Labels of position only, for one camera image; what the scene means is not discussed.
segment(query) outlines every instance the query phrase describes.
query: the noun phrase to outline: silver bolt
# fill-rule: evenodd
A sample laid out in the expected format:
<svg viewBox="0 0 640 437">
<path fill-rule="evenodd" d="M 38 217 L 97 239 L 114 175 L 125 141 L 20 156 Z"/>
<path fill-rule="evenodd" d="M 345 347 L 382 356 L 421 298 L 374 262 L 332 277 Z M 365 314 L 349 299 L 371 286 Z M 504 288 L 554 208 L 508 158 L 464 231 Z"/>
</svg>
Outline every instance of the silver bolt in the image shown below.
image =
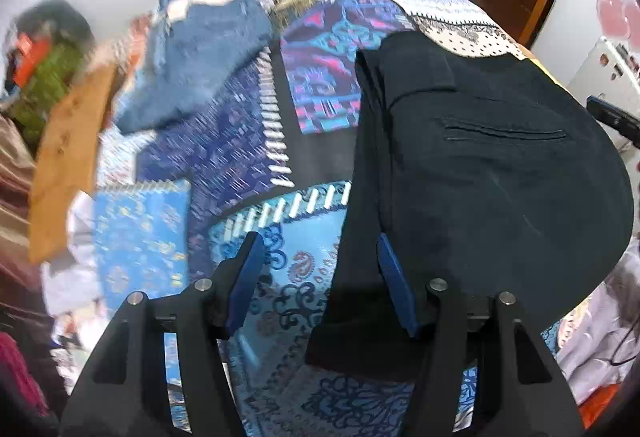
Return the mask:
<svg viewBox="0 0 640 437">
<path fill-rule="evenodd" d="M 444 278 L 433 278 L 429 282 L 429 287 L 431 287 L 431 289 L 433 289 L 434 291 L 442 292 L 447 290 L 449 284 Z"/>
<path fill-rule="evenodd" d="M 198 291 L 206 291 L 211 287 L 212 283 L 213 282 L 209 278 L 201 278 L 196 280 L 196 283 L 193 285 Z"/>
<path fill-rule="evenodd" d="M 144 299 L 145 299 L 145 297 L 140 291 L 132 292 L 129 296 L 127 296 L 127 301 L 131 305 L 138 305 Z"/>
<path fill-rule="evenodd" d="M 513 305 L 514 303 L 516 303 L 516 297 L 513 295 L 513 293 L 510 293 L 509 291 L 502 291 L 498 295 L 498 298 L 505 305 Z"/>
</svg>

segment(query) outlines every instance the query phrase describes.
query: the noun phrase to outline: orange fabric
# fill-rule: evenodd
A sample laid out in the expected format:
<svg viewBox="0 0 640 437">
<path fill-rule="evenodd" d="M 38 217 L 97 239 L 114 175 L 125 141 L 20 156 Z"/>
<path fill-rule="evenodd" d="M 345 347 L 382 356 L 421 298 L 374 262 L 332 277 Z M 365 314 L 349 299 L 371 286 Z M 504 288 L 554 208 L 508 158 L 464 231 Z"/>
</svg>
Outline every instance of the orange fabric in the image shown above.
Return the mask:
<svg viewBox="0 0 640 437">
<path fill-rule="evenodd" d="M 582 422 L 584 423 L 585 428 L 588 428 L 593 424 L 602 411 L 607 407 L 607 404 L 609 404 L 609 401 L 612 400 L 619 388 L 620 384 L 600 387 L 580 405 L 580 415 L 582 416 Z"/>
<path fill-rule="evenodd" d="M 36 40 L 31 44 L 31 47 L 22 55 L 20 65 L 15 70 L 14 82 L 18 87 L 24 88 L 36 67 L 44 60 L 50 50 L 51 42 L 48 38 Z"/>
</svg>

